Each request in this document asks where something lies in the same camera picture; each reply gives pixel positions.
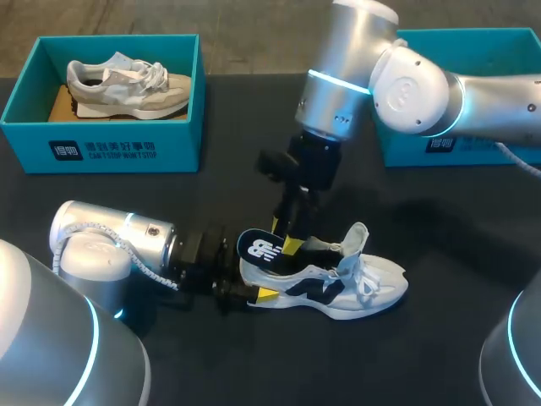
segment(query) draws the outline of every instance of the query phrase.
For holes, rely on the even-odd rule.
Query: white shoelace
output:
[[[361,258],[359,258],[359,262],[358,269],[353,273],[353,279],[357,284],[358,293],[366,297],[373,296],[380,290],[381,278],[375,272],[372,272]]]
[[[165,69],[161,63],[156,62],[154,64],[150,64],[141,60],[137,60],[135,62],[144,64],[146,71],[142,72],[142,74],[145,75],[143,78],[131,80],[131,83],[143,82],[145,90],[152,89],[167,91],[169,84],[168,73],[167,69]]]

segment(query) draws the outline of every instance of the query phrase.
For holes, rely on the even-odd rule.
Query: sneaker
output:
[[[80,118],[163,118],[188,104],[191,87],[188,76],[169,74],[158,62],[133,60],[120,52],[99,65],[72,61],[67,77]]]
[[[401,266],[362,254],[368,236],[368,229],[358,222],[339,244],[311,238],[301,246],[305,251],[340,253],[342,259],[331,269],[313,264],[281,276],[241,259],[240,273],[247,285],[278,292],[269,295],[268,301],[251,305],[267,309],[310,306],[336,320],[358,319],[387,309],[406,292],[407,280]]]

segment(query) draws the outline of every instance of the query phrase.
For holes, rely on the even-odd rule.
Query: white cable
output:
[[[496,142],[496,146],[500,149],[502,154],[504,154],[509,160],[513,161],[520,169],[523,169],[536,178],[541,178],[541,171],[539,169],[525,163],[521,158],[516,156],[509,148],[507,148],[505,144]]]
[[[52,271],[58,275],[59,269],[60,269],[60,260],[62,258],[62,253],[64,250],[64,246],[66,245],[66,242],[70,237],[74,235],[74,233],[77,233],[81,230],[84,230],[86,228],[94,228],[96,230],[102,231],[107,237],[112,239],[115,243],[117,243],[118,248],[122,248],[124,251],[126,251],[131,258],[132,262],[150,279],[155,280],[158,283],[161,283],[164,286],[167,286],[168,288],[171,288],[173,290],[178,291],[178,285],[173,282],[170,279],[165,279],[164,277],[161,277],[157,274],[155,274],[153,271],[151,271],[149,268],[141,262],[139,257],[132,251],[131,248],[129,248],[128,243],[126,243],[125,240],[121,239],[120,236],[115,233],[115,231],[112,228],[109,228],[108,226],[105,226],[103,224],[100,224],[98,222],[82,222],[80,224],[75,224],[71,227],[68,227],[64,230],[65,234],[63,237],[58,240],[57,248],[54,250],[54,256],[52,258]]]

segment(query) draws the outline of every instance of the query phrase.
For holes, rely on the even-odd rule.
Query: blue box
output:
[[[191,76],[187,118],[48,123],[68,63],[103,63],[116,51]],[[37,39],[0,125],[26,173],[196,172],[204,108],[205,69],[197,35],[45,36]],[[98,143],[119,147],[99,151]],[[53,153],[56,147],[70,153]]]
[[[444,70],[475,76],[541,74],[541,44],[529,28],[400,30],[398,35]],[[511,163],[494,142],[474,138],[430,139],[400,134],[373,113],[387,167],[492,165]],[[541,149],[512,147],[529,163]]]

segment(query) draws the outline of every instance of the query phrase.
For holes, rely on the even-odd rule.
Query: gray floor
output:
[[[331,0],[0,0],[0,77],[37,36],[199,33],[210,74],[302,72]],[[539,0],[384,0],[402,28],[532,27]]]

